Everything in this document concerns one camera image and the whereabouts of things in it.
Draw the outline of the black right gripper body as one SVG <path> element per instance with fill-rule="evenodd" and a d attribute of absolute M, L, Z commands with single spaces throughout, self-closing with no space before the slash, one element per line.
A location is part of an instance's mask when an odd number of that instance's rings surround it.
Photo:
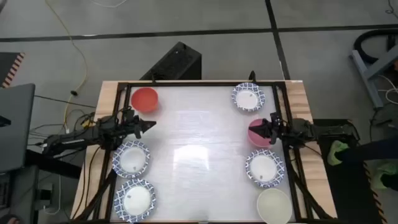
<path fill-rule="evenodd" d="M 284 126 L 284 120 L 278 115 L 278 113 L 271 113 L 271 140 L 270 144 L 274 145 L 278 139 L 284 140 L 286 135 L 286 127 Z"/>

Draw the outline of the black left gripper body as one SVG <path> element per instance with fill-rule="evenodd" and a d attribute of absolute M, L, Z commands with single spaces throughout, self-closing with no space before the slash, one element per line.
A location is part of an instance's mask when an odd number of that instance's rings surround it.
<path fill-rule="evenodd" d="M 141 119 L 138 115 L 125 115 L 123 126 L 127 134 L 135 135 L 136 139 L 140 139 L 142 137 Z"/>

